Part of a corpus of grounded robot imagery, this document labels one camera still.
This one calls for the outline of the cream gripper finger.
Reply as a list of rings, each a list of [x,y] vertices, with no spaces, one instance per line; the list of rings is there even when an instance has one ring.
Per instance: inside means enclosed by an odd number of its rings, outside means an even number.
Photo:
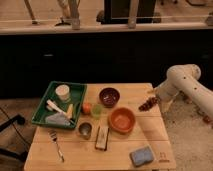
[[[169,101],[169,102],[164,102],[164,101],[161,101],[160,102],[160,110],[162,113],[165,113],[169,110],[170,106],[172,104],[172,101]]]

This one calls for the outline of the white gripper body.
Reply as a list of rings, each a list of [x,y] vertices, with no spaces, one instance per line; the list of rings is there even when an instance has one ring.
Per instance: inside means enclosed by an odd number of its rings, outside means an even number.
[[[179,93],[179,90],[168,80],[162,82],[157,87],[149,90],[149,93],[153,93],[161,102],[172,101]]]

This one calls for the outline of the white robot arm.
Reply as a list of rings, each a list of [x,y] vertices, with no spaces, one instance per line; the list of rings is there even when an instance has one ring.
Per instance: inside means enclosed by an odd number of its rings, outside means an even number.
[[[201,69],[196,64],[174,65],[168,68],[166,79],[151,92],[165,103],[183,92],[213,120],[213,91],[199,82],[200,76]]]

